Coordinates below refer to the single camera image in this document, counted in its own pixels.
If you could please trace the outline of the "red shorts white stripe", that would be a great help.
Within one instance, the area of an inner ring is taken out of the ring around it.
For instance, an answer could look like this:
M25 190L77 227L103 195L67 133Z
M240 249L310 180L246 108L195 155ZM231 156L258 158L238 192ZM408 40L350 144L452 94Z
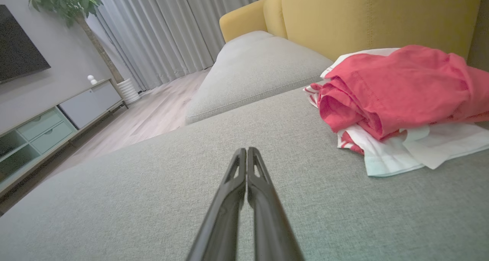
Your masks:
M421 45L346 57L319 86L320 117L337 133L359 125L383 140L400 129L489 121L489 72Z

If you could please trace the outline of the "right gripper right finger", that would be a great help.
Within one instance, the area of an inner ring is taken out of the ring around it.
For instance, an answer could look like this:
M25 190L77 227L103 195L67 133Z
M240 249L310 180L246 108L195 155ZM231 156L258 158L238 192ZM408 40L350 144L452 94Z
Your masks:
M254 213L255 261L304 261L260 151L247 151L248 203Z

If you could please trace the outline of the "red Bulls 23 jersey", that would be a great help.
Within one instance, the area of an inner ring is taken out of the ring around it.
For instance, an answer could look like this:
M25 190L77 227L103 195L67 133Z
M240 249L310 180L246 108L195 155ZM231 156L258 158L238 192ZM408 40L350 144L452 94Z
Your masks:
M399 48L364 50L341 55L329 66L321 78L346 57L368 53L387 56ZM304 88L309 101L317 107L321 84L312 83ZM436 169L446 160L463 157L489 149L489 130L476 126L476 122L451 122L427 125L420 128L400 129L383 140L377 140L359 125L336 133L338 148L350 149L364 156L368 176L393 176L414 169Z

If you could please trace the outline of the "grey sofa seat cushion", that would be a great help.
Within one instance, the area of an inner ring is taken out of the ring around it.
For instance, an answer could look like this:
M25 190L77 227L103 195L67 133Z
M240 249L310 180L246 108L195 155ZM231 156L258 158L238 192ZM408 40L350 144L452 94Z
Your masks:
M318 82L332 63L281 37L229 43L192 98L186 124Z
M224 58L225 55L232 53L232 51L239 50L243 47L248 47L252 43L258 42L259 40L267 39L274 37L274 35L267 33L265 31L252 31L250 33L240 35L237 38L230 40L225 43L219 52L215 61L218 61L221 58Z

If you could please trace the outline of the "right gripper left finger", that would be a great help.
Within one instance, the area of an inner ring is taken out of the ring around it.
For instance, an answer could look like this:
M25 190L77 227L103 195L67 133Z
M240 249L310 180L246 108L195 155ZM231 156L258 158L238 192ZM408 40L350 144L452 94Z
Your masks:
M235 151L186 261L236 261L246 193L246 149Z

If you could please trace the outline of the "large grey sofa ottoman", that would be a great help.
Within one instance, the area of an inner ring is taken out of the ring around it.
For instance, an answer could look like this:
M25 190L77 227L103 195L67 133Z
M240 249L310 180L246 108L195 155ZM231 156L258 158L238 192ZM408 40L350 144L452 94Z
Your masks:
M67 169L0 217L0 261L182 261L238 148L259 149L309 261L489 261L489 150L387 178L301 89Z

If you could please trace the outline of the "black flat screen television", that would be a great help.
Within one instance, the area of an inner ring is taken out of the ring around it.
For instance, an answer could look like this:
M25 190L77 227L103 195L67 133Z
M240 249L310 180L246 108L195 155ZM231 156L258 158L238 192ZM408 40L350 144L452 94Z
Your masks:
M0 5L0 84L50 69L5 5Z

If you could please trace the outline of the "white ribbed plant pot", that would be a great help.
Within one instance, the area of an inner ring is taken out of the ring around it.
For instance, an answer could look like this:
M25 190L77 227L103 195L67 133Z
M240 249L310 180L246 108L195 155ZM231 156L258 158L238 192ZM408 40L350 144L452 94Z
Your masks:
M117 83L117 87L120 90L126 105L131 105L141 99L141 96L133 85L131 79L126 79L123 82Z

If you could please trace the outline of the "mint and grey TV cabinet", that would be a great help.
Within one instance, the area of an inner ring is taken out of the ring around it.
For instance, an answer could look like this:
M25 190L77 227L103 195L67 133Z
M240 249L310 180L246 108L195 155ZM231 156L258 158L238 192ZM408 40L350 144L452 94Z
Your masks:
M0 134L0 197L121 106L112 81L103 80Z

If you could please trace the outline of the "green potted tree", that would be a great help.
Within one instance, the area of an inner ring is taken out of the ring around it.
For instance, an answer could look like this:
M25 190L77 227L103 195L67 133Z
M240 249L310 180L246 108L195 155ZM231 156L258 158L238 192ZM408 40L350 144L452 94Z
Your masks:
M69 28L77 23L109 68L114 81L116 83L124 81L96 34L87 24L87 19L90 15L97 16L98 7L103 5L101 0L29 0L28 3L38 12L44 10L56 14L65 21L66 26Z

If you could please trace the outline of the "grey pleated curtain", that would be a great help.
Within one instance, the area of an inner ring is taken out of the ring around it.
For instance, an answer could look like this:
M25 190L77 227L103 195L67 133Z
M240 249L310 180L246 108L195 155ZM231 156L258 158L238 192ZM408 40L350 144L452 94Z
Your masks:
M101 0L102 42L138 92L215 64L225 45L219 19L257 0Z

